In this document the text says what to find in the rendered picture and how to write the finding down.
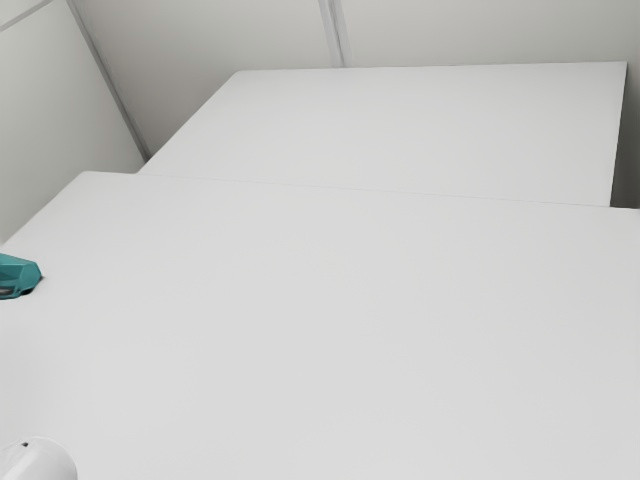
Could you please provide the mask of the teal faceted mug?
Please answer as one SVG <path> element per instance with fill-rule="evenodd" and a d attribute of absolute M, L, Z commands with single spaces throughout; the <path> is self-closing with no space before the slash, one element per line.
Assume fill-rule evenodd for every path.
<path fill-rule="evenodd" d="M 35 262 L 0 253 L 0 300 L 27 295 L 41 280 L 42 273 Z"/>

